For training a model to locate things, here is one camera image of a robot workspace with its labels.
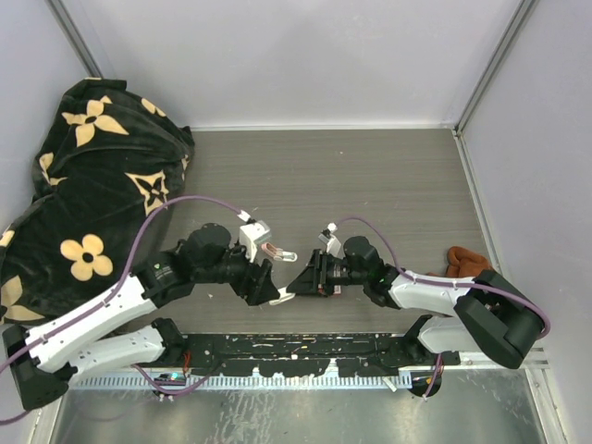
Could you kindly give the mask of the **white staple remover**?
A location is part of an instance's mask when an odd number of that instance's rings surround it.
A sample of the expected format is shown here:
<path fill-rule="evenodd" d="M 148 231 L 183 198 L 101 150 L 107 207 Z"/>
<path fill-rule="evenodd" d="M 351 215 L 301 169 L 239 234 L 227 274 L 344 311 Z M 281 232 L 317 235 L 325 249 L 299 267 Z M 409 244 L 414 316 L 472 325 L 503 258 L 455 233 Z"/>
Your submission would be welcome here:
<path fill-rule="evenodd" d="M 272 306 L 277 306 L 284 302 L 292 300 L 295 296 L 296 294 L 294 292 L 289 292 L 288 288 L 284 287 L 278 290 L 278 297 L 274 300 L 269 301 L 268 303 Z"/>

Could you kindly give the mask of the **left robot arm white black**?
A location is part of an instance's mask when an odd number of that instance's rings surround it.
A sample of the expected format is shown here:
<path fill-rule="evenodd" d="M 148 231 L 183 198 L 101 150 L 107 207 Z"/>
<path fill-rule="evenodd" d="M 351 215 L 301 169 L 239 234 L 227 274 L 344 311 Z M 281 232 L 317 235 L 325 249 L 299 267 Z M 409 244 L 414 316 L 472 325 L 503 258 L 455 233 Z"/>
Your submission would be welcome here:
<path fill-rule="evenodd" d="M 126 335 L 112 333 L 190 295 L 197 284 L 228 284 L 250 306 L 278 299 L 271 262 L 256 261 L 258 247 L 270 237 L 262 221 L 241 226 L 237 242 L 226 228 L 206 224 L 175 248 L 134 266 L 122 283 L 56 320 L 7 329 L 8 368 L 23 409 L 44 407 L 86 376 L 132 364 L 181 363 L 186 340 L 170 319 L 158 318 Z"/>

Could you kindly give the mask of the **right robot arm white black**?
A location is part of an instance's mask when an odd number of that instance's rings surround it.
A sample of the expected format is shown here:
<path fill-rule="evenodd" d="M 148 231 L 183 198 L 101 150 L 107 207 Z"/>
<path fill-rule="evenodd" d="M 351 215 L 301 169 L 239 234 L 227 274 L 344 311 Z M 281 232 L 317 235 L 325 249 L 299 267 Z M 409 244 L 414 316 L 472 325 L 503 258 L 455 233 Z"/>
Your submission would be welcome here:
<path fill-rule="evenodd" d="M 444 352 L 482 352 L 498 365 L 517 369 L 549 328 L 540 309 L 494 270 L 476 277 L 417 274 L 386 263 L 363 236 L 347 239 L 341 257 L 313 251 L 286 292 L 329 296 L 353 286 L 380 307 L 431 314 L 405 342 L 416 364 Z"/>

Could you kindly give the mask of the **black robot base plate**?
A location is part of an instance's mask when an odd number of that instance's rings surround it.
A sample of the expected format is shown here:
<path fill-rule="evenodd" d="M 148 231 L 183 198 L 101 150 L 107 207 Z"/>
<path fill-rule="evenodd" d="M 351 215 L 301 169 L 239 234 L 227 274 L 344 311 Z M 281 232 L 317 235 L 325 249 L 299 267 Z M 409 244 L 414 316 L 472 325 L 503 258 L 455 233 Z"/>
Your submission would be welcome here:
<path fill-rule="evenodd" d="M 180 352 L 144 368 L 188 366 L 195 376 L 396 376 L 407 366 L 432 367 L 437 356 L 418 341 L 388 333 L 190 334 Z"/>

